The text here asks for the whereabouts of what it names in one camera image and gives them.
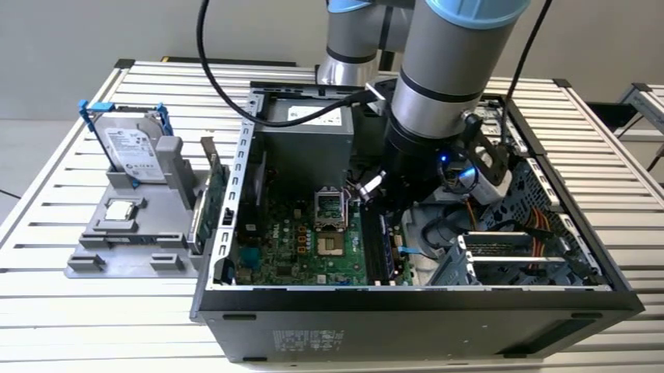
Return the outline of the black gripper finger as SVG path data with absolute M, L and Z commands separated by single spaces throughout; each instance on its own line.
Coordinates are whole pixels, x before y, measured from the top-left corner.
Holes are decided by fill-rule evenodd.
M 366 183 L 358 182 L 356 184 L 356 191 L 365 204 L 380 204 L 382 202 L 385 198 L 384 181 L 386 177 L 388 173 L 380 170 L 378 174 Z

